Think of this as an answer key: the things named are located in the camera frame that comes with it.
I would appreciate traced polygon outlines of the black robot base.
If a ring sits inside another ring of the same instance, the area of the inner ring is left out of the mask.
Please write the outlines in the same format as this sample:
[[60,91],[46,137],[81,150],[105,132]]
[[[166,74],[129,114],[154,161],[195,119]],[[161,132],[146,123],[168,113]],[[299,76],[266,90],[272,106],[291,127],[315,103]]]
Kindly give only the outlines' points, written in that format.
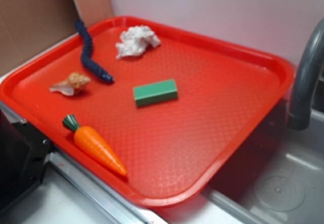
[[10,123],[1,112],[1,213],[43,182],[51,140],[31,123]]

